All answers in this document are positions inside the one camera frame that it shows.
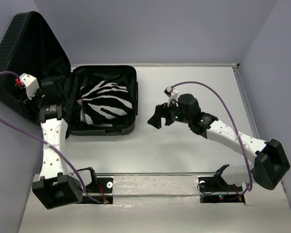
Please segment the zebra striped cloth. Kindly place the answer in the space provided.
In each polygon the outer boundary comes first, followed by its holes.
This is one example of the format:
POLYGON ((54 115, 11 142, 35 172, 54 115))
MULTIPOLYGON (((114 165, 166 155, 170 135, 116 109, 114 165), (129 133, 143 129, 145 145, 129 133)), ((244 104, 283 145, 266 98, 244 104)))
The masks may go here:
POLYGON ((123 83, 98 81, 81 87, 80 121, 87 125, 109 124, 133 112, 133 103, 123 83))

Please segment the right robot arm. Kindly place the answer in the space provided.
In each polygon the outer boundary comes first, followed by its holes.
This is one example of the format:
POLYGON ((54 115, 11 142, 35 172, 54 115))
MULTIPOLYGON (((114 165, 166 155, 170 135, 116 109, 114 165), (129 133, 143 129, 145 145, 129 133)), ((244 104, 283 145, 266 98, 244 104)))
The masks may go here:
POLYGON ((196 135, 217 142, 245 159, 244 166, 221 166, 212 179, 218 190, 237 183, 257 183, 266 190, 274 190, 290 169, 282 144, 276 140, 264 141, 237 132, 217 117, 203 112, 198 100, 191 94, 171 96, 168 102, 155 107, 149 125, 160 129, 174 122, 187 124, 196 135))

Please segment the black hard-shell suitcase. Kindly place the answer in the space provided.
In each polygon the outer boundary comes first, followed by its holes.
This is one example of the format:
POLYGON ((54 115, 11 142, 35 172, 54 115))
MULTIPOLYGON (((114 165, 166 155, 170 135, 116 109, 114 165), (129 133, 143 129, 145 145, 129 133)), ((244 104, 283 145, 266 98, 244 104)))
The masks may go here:
POLYGON ((80 66, 72 69, 62 46, 42 15, 31 11, 15 15, 0 43, 0 101, 25 119, 39 124, 41 99, 27 98, 16 84, 16 75, 27 73, 39 83, 55 80, 67 101, 67 123, 74 135, 124 135, 135 128, 138 114, 138 82, 134 67, 126 65, 80 66), (87 84, 112 81, 125 86, 133 110, 126 116, 109 120, 104 126, 90 126, 80 120, 81 88, 87 84))

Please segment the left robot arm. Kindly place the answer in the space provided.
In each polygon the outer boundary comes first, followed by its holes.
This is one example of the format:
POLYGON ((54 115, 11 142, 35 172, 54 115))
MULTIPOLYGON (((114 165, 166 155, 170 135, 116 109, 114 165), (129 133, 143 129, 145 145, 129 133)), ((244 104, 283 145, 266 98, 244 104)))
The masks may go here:
POLYGON ((82 202, 85 191, 97 188, 92 175, 81 178, 79 171, 63 155, 68 129, 69 106, 60 78, 50 76, 38 89, 41 100, 39 120, 43 132, 43 163, 32 191, 46 209, 82 202))

